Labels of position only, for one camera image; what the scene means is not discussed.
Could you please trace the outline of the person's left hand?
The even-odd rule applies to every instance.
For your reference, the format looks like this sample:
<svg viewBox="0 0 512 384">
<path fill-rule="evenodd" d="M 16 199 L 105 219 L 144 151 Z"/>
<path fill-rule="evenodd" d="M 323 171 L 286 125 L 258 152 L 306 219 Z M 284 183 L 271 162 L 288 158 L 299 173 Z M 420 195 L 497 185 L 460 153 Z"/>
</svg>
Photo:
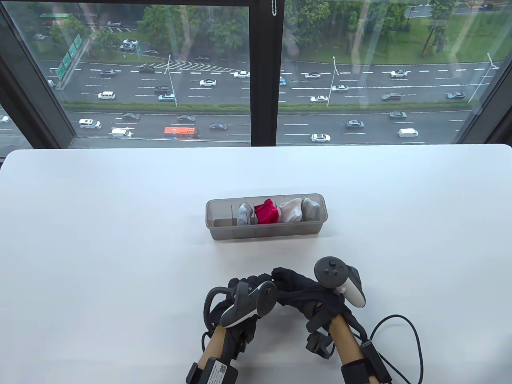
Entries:
<svg viewBox="0 0 512 384">
<path fill-rule="evenodd" d="M 208 292 L 203 307 L 205 326 L 210 334 L 218 326 L 240 333 L 250 343 L 257 320 L 274 309 L 277 294 L 270 274 L 233 278 L 227 287 L 214 287 Z"/>
</svg>

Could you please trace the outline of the person's right hand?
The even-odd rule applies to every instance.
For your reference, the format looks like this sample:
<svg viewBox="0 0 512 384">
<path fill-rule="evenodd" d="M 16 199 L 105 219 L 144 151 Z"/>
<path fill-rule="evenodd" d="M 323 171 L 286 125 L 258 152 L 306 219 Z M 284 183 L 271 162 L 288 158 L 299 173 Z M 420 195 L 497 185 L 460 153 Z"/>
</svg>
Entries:
<svg viewBox="0 0 512 384">
<path fill-rule="evenodd" d="M 309 333 L 319 328 L 328 331 L 331 321 L 338 315 L 349 320 L 354 318 L 337 293 L 315 280 L 283 267 L 274 268 L 271 278 L 278 289 L 277 302 L 300 311 L 308 320 Z"/>
</svg>

